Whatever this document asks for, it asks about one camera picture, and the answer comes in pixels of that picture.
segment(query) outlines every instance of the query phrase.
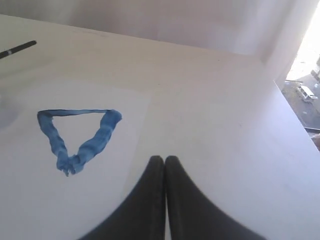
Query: white table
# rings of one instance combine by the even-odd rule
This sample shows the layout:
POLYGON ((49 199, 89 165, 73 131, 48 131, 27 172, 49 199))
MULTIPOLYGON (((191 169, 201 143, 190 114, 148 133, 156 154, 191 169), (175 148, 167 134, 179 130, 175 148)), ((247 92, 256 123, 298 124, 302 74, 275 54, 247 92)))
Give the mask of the white table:
MULTIPOLYGON (((177 155, 217 206, 268 239, 320 239, 320 155, 255 58, 4 15, 0 33, 2 50, 38 41, 0 61, 1 239, 79 238, 152 155, 177 155), (54 108, 123 114, 70 177, 36 118, 54 108)), ((76 152, 99 118, 56 125, 76 152)))

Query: white wall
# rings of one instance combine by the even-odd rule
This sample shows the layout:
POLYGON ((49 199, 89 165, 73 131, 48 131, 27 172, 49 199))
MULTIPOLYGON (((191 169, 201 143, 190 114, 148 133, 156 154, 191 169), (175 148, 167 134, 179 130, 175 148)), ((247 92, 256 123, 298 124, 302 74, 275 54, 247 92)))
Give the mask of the white wall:
POLYGON ((279 82, 318 1, 0 0, 0 14, 257 55, 279 82))

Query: blue triangle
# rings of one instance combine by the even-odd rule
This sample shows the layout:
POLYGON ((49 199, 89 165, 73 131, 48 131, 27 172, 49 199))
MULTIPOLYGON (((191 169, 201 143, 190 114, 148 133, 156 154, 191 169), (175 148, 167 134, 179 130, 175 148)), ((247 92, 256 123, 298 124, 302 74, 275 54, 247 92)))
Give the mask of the blue triangle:
POLYGON ((120 112, 116 110, 63 110, 52 109, 39 111, 37 114, 38 122, 42 132, 49 138, 51 151, 57 156, 56 168, 63 171, 66 176, 81 172, 87 162, 101 153, 109 142, 112 132, 116 125, 122 119, 120 112), (84 142, 73 156, 68 156, 68 150, 64 140, 60 137, 58 130, 53 124, 53 117, 66 117, 81 114, 104 113, 100 128, 94 137, 84 142))

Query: blue paint stroke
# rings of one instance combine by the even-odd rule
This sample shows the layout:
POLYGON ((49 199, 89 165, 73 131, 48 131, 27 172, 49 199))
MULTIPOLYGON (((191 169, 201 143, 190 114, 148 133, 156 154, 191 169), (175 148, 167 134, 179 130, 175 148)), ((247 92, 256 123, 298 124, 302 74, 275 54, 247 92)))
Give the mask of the blue paint stroke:
POLYGON ((121 121, 122 115, 116 110, 108 109, 53 109, 39 111, 37 118, 40 129, 49 138, 52 153, 57 156, 56 168, 63 171, 65 175, 68 176, 69 173, 74 175, 81 172, 87 162, 105 149, 117 123, 121 121), (53 124, 53 117, 66 117, 91 113, 104 113, 100 121, 100 128, 93 138, 89 139, 79 147, 77 154, 69 157, 65 142, 60 137, 58 130, 53 124))

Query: black pen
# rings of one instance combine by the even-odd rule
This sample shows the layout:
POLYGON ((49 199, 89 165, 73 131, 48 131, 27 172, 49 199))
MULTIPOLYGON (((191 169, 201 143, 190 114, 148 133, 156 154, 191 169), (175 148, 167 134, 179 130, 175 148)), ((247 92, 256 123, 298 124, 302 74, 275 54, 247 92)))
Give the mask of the black pen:
POLYGON ((25 44, 16 46, 16 47, 11 48, 11 49, 9 49, 7 51, 0 52, 0 59, 3 59, 5 57, 7 57, 9 55, 12 55, 12 54, 15 54, 17 52, 20 52, 20 51, 22 51, 24 49, 30 48, 31 46, 36 45, 36 44, 37 44, 36 41, 29 41, 29 42, 27 42, 25 44))

